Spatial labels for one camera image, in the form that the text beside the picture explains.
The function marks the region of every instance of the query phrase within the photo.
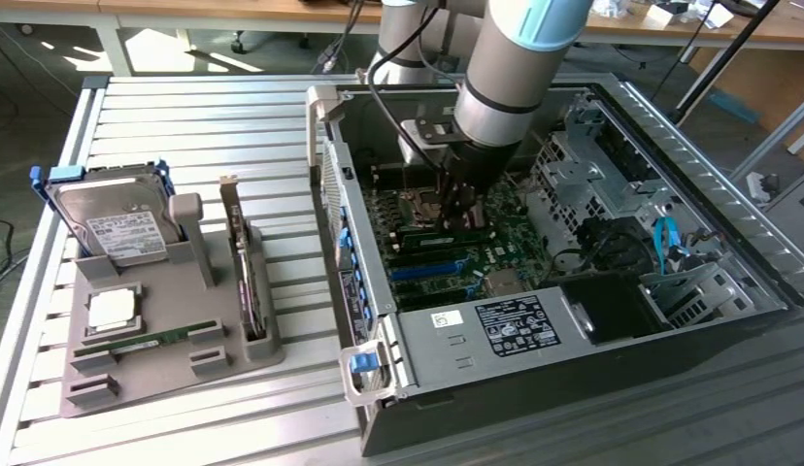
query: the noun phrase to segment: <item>green circuit board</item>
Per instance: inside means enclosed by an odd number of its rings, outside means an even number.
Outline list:
[[[433,228],[431,220],[439,214],[433,189],[367,189],[364,196],[400,311],[500,296],[497,284],[505,285],[504,292],[540,287],[549,258],[511,184],[501,182],[489,191],[484,211],[491,226],[456,233]],[[405,276],[440,267],[449,272]],[[516,277],[515,283],[503,283],[505,275]]]

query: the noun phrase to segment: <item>sticker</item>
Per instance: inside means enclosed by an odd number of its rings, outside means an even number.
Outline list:
[[[420,241],[420,246],[448,245],[455,243],[455,238],[435,238],[433,240]]]
[[[137,343],[134,345],[129,345],[128,347],[113,349],[113,354],[126,354],[128,352],[145,350],[146,348],[160,347],[160,341],[152,340],[146,343]]]
[[[166,252],[166,242],[153,213],[102,216],[88,220],[89,228],[112,259],[128,259]]]
[[[560,345],[559,334],[537,296],[487,304],[476,309],[492,350],[499,356]]]
[[[449,311],[448,313],[437,313],[431,315],[433,320],[433,328],[451,327],[464,323],[464,315],[460,310]]]

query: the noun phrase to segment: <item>aluminum extrusion table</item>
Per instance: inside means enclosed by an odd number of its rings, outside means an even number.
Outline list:
[[[315,83],[309,76],[116,78],[82,91],[61,164],[162,156],[178,192],[204,198],[207,229],[224,228],[217,178],[241,174],[288,359],[134,406],[60,418],[77,245],[46,210],[0,347],[0,465],[804,463],[804,315],[676,378],[360,457],[307,176]],[[251,169],[267,175],[251,178]]]

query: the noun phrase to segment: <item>white label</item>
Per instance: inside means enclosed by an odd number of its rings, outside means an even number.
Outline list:
[[[160,347],[158,340],[152,340],[150,342],[146,342],[146,343],[137,343],[134,345],[129,345],[128,347],[113,349],[113,354],[126,354],[128,352],[144,350],[146,348],[154,348],[154,347]]]
[[[433,320],[433,328],[451,327],[452,325],[464,323],[464,315],[460,313],[460,310],[432,314],[431,319]]]
[[[89,227],[112,259],[166,252],[152,212],[90,218]]]
[[[420,246],[448,245],[455,243],[455,238],[436,238],[433,240],[423,240]]]

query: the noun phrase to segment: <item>hard drive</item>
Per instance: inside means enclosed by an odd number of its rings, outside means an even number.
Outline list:
[[[56,167],[34,189],[66,221],[86,255],[108,255],[126,267],[164,260],[184,240],[169,213],[174,194],[165,164],[97,169]]]

